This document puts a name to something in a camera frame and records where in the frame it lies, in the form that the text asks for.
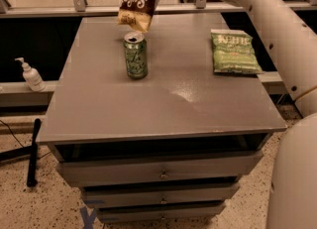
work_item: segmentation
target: speckled floor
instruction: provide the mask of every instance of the speckled floor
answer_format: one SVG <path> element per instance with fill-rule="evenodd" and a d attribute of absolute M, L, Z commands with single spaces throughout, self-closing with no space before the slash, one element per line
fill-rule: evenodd
<path fill-rule="evenodd" d="M 290 105 L 279 107 L 288 126 L 299 116 Z M 1 117 L 23 146 L 31 145 L 33 122 L 37 117 Z M 240 180 L 241 188 L 226 201 L 227 207 L 216 217 L 171 219 L 104 225 L 95 219 L 93 228 L 108 229 L 264 229 L 270 178 L 274 158 L 283 133 L 275 133 L 263 148 L 264 157 L 254 170 Z M 19 148 L 7 127 L 0 123 L 0 151 Z M 39 148 L 39 158 L 48 152 Z M 37 180 L 34 188 L 26 186 L 28 160 L 0 164 L 0 222 L 1 228 L 84 228 L 80 208 L 85 207 L 77 188 L 71 188 L 55 171 L 56 159 L 48 154 L 38 159 Z"/>

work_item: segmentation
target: soda can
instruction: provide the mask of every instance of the soda can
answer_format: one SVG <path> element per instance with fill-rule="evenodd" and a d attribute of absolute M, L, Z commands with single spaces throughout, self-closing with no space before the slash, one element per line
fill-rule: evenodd
<path fill-rule="evenodd" d="M 128 76 L 141 79 L 148 74 L 147 41 L 142 33 L 130 32 L 124 40 Z"/>

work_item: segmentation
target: gray table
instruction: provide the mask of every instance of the gray table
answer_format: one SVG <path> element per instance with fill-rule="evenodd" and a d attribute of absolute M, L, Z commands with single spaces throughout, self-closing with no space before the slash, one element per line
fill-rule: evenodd
<path fill-rule="evenodd" d="M 227 29 L 220 14 L 154 16 L 149 74 L 132 80 L 122 45 L 130 28 L 116 17 L 82 20 L 37 141 L 87 204 L 99 207 L 100 220 L 219 213 L 217 201 L 232 196 L 267 138 L 285 129 L 257 78 L 213 74 L 210 29 Z M 222 192 L 212 178 L 226 181 Z M 199 196 L 183 193 L 201 188 Z M 193 197 L 167 204 L 176 191 Z"/>

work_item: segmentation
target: black cable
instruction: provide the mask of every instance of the black cable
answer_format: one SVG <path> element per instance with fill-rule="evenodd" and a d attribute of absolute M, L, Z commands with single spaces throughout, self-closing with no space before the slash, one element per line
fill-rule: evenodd
<path fill-rule="evenodd" d="M 8 128 L 8 130 L 9 130 L 10 133 L 11 133 L 11 135 L 12 135 L 12 136 L 14 137 L 14 139 L 19 143 L 19 145 L 20 145 L 21 147 L 24 147 L 24 146 L 21 144 L 21 142 L 16 138 L 16 136 L 14 135 L 14 133 L 13 133 L 13 131 L 11 130 L 10 126 L 9 126 L 8 124 L 6 124 L 5 122 L 1 121 L 1 120 L 0 120 L 0 122 Z"/>
<path fill-rule="evenodd" d="M 45 156 L 47 156 L 47 155 L 49 155 L 49 154 L 51 154 L 51 153 L 52 153 L 52 152 L 48 152 L 48 153 L 46 153 L 46 154 L 40 156 L 40 157 L 38 158 L 38 161 L 39 161 L 41 158 L 43 158 L 43 157 L 45 157 Z"/>

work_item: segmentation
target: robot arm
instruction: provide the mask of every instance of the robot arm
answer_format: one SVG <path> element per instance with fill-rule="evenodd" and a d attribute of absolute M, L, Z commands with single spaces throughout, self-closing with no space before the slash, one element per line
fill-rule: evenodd
<path fill-rule="evenodd" d="M 245 9 L 301 114 L 317 113 L 316 34 L 282 0 L 222 1 Z"/>

